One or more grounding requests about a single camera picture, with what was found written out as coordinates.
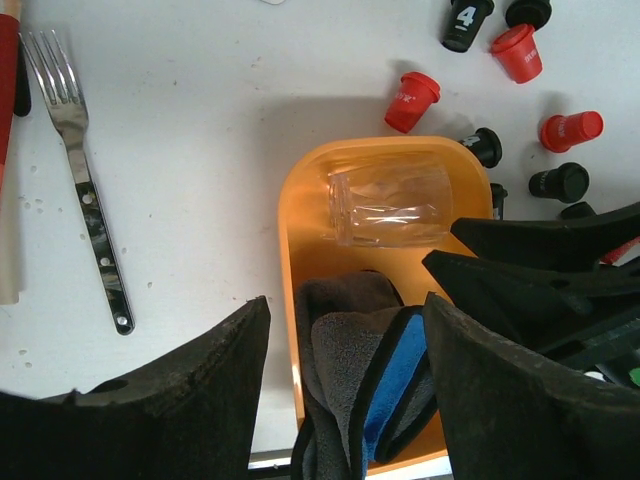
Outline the blue grey microfiber cloth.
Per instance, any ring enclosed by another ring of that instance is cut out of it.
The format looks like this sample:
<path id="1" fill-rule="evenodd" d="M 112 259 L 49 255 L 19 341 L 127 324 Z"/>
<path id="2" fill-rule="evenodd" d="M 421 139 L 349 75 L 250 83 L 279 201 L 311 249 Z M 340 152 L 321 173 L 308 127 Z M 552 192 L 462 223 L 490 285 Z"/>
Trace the blue grey microfiber cloth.
<path id="1" fill-rule="evenodd" d="M 294 296 L 305 419 L 294 479 L 363 479 L 437 410 L 423 307 L 382 273 L 305 282 Z"/>

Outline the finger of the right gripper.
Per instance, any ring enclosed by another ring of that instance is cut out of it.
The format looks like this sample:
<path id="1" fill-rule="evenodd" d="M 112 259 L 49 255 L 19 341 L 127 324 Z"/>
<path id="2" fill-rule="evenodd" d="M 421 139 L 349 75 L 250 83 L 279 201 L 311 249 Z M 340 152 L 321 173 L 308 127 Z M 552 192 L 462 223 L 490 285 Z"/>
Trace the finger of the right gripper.
<path id="1" fill-rule="evenodd" d="M 555 221 L 460 218 L 451 233 L 477 257 L 526 268 L 586 272 L 639 237 L 639 204 Z"/>
<path id="2" fill-rule="evenodd" d="M 434 250 L 423 265 L 464 313 L 521 345 L 639 325 L 639 268 L 557 272 Z"/>

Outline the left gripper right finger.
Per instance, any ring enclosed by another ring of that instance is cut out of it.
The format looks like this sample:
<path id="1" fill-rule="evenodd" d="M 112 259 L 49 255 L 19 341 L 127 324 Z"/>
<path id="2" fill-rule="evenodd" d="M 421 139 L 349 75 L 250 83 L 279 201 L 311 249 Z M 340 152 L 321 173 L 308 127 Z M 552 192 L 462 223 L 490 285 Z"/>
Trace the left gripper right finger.
<path id="1" fill-rule="evenodd" d="M 455 478 L 638 478 L 638 391 L 551 361 L 435 293 L 423 316 Z"/>

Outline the clear drinking glass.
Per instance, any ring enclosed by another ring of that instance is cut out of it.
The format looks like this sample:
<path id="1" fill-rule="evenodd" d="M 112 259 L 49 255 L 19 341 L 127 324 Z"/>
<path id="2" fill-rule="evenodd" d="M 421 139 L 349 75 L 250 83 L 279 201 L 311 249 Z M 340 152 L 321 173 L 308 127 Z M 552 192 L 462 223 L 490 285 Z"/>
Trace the clear drinking glass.
<path id="1" fill-rule="evenodd" d="M 431 247 L 449 232 L 451 180 L 432 153 L 366 158 L 328 175 L 328 207 L 340 246 Z"/>

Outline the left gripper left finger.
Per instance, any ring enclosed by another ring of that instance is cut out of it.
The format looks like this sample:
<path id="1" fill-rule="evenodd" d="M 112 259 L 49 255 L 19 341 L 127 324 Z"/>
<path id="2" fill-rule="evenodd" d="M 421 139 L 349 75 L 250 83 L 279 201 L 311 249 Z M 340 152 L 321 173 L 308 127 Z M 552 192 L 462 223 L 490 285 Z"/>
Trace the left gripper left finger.
<path id="1" fill-rule="evenodd" d="M 260 296 L 88 393 L 2 394 L 2 478 L 247 478 L 270 321 Z"/>

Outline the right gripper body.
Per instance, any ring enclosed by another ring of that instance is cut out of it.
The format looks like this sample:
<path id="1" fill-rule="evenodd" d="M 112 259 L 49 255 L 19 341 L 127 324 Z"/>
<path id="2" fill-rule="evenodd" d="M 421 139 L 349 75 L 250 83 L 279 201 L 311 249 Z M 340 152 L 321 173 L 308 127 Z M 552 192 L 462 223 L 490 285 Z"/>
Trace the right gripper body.
<path id="1" fill-rule="evenodd" d="M 544 347 L 544 355 L 582 372 L 599 370 L 606 380 L 639 389 L 639 306 L 620 307 Z"/>

